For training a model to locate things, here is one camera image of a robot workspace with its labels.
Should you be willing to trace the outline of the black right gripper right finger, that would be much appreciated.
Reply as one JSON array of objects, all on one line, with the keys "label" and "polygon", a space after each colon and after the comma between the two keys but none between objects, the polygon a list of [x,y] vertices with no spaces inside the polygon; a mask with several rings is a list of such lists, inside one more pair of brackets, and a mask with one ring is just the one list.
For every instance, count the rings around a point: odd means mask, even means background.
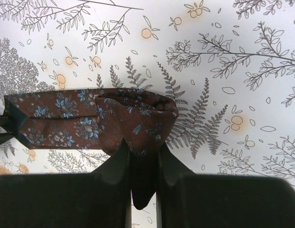
[{"label": "black right gripper right finger", "polygon": [[159,228],[295,228],[295,191],[283,179],[196,174],[167,145],[157,161]]}]

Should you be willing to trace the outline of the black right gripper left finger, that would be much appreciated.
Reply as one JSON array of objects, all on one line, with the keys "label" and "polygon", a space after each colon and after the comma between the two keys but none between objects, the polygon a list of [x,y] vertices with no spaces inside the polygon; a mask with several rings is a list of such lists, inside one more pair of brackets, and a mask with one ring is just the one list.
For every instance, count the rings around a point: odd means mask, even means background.
[{"label": "black right gripper left finger", "polygon": [[0,176],[0,228],[131,227],[130,151],[91,173]]}]

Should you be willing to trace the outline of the brown blue floral tie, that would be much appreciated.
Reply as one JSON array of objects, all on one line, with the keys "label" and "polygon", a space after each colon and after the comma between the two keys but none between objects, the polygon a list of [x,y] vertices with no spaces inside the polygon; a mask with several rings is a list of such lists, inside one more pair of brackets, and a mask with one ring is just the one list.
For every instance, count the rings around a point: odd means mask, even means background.
[{"label": "brown blue floral tie", "polygon": [[102,150],[111,156],[126,142],[133,204],[148,205],[158,151],[178,118],[172,99],[136,88],[103,88],[6,95],[4,104],[17,140],[32,150]]}]

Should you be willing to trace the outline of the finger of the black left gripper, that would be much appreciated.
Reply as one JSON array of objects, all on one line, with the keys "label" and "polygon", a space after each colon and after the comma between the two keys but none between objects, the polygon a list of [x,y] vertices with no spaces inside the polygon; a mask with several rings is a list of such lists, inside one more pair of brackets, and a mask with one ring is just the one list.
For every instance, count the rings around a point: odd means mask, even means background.
[{"label": "finger of the black left gripper", "polygon": [[0,145],[2,145],[3,143],[15,137],[17,137],[17,133],[12,133],[12,132],[0,133]]},{"label": "finger of the black left gripper", "polygon": [[0,115],[0,127],[8,133],[14,133],[14,121],[9,116]]}]

